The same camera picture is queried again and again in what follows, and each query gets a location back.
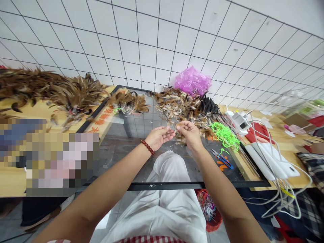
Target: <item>right hand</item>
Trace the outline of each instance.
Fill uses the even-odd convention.
[[[199,129],[190,121],[182,121],[177,126],[177,131],[186,138],[188,148],[193,151],[199,151],[204,148],[201,142]]]

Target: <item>plaid cloth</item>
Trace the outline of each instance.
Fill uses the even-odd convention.
[[[118,243],[186,243],[169,236],[135,236],[120,240]]]
[[[297,153],[317,188],[324,194],[324,155]]]
[[[314,201],[308,196],[307,192],[297,195],[297,201],[301,211],[302,224],[319,239],[323,238],[324,223],[319,215],[319,211]],[[295,203],[290,204],[286,210],[291,215],[297,215],[298,209]]]
[[[297,153],[297,156],[307,168],[317,188],[324,194],[324,155]],[[314,201],[305,191],[297,195],[297,201],[301,210],[300,220],[314,235],[322,239],[324,234],[324,222],[320,215],[324,213],[324,202],[322,201],[316,207]],[[293,203],[289,205],[287,211],[292,215],[296,215],[298,212],[296,204]]]

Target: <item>charger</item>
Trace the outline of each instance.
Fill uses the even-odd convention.
[[[225,112],[225,115],[230,119],[238,134],[240,134],[241,136],[248,134],[247,129],[249,129],[251,126],[240,113],[234,113],[228,110]]]

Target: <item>tile floor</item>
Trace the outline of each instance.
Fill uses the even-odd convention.
[[[125,211],[130,205],[134,198],[139,194],[137,191],[129,191],[123,196],[123,198],[111,209],[111,211],[100,221],[97,225],[90,243],[98,243],[104,238],[109,232],[111,227],[114,225],[119,216]],[[20,203],[7,217],[0,220],[0,242],[23,234],[24,232],[20,229],[21,223],[21,211],[22,203]],[[18,238],[6,241],[6,243],[30,243],[36,236],[50,223],[50,221],[44,223],[40,228],[33,234],[23,235]],[[208,243],[212,242],[229,242],[224,224],[222,223],[220,228],[211,233],[207,233]]]

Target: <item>red bead bracelet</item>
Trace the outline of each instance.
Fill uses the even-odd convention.
[[[143,143],[147,149],[151,152],[152,155],[155,155],[155,152],[153,151],[153,149],[142,139],[141,143]]]

